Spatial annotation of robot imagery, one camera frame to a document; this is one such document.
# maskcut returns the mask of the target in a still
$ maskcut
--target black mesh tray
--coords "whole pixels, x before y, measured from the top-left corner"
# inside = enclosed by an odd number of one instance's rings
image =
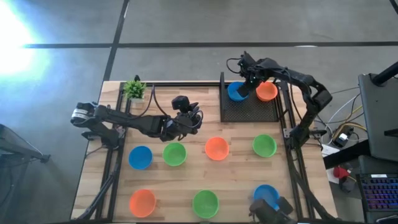
[[[220,76],[220,115],[221,122],[277,122],[277,108],[275,99],[263,102],[253,91],[249,97],[241,102],[235,102],[228,96],[224,82],[224,73]]]

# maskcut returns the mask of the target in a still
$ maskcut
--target green bowl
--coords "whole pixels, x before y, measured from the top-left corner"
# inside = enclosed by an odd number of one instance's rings
[[[200,218],[211,218],[218,212],[217,195],[210,190],[199,191],[192,201],[193,211]]]
[[[170,143],[163,150],[164,162],[169,166],[179,166],[186,158],[187,152],[184,146],[180,143]]]
[[[276,142],[268,134],[260,134],[253,140],[253,149],[261,157],[271,157],[276,152]]]

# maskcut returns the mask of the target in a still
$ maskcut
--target potted plant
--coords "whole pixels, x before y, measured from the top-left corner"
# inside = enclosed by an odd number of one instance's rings
[[[133,103],[142,103],[146,87],[146,83],[142,83],[140,80],[134,79],[134,81],[128,81],[123,87],[124,96]]]

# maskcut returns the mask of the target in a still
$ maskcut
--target bowl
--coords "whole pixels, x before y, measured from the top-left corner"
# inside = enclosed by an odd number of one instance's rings
[[[269,204],[269,206],[271,206],[275,210],[279,209],[278,204],[276,204],[277,200],[279,199],[279,193],[271,185],[263,184],[258,186],[254,190],[253,198],[255,200],[264,199]]]
[[[229,153],[229,145],[221,137],[213,137],[207,140],[205,145],[206,155],[213,160],[220,161],[225,159]]]
[[[244,99],[246,99],[249,95],[242,97],[239,93],[238,93],[238,88],[241,87],[243,85],[243,82],[232,82],[231,84],[228,85],[227,87],[227,91],[228,91],[228,96],[231,100],[235,101],[235,102],[240,102],[243,101]]]
[[[271,157],[275,154],[277,146],[275,140],[268,134],[260,134],[253,140],[254,152],[261,157]]]
[[[186,158],[187,152],[184,146],[180,143],[170,143],[163,150],[164,162],[169,166],[179,166]]]
[[[144,170],[152,163],[152,152],[146,146],[135,147],[129,155],[129,164],[134,169]]]
[[[217,195],[210,190],[199,191],[192,201],[193,212],[200,218],[211,218],[219,209]]]
[[[138,218],[150,215],[155,210],[155,206],[156,198],[150,190],[137,190],[130,198],[130,211]]]
[[[278,95],[278,88],[272,82],[263,82],[256,88],[256,94],[261,101],[268,102]]]

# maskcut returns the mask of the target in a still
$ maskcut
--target blue bowl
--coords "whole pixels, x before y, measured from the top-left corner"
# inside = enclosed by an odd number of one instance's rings
[[[228,96],[231,100],[240,102],[246,99],[249,95],[242,97],[239,95],[237,92],[238,88],[243,86],[243,82],[232,82],[231,84],[228,85],[227,91],[228,91]]]
[[[271,206],[275,210],[279,209],[278,204],[276,204],[276,201],[279,198],[279,193],[271,185],[263,184],[258,186],[254,191],[253,197],[255,200],[264,199],[269,204],[269,206]]]
[[[134,169],[143,170],[152,163],[152,152],[146,146],[135,147],[129,155],[129,164]]]

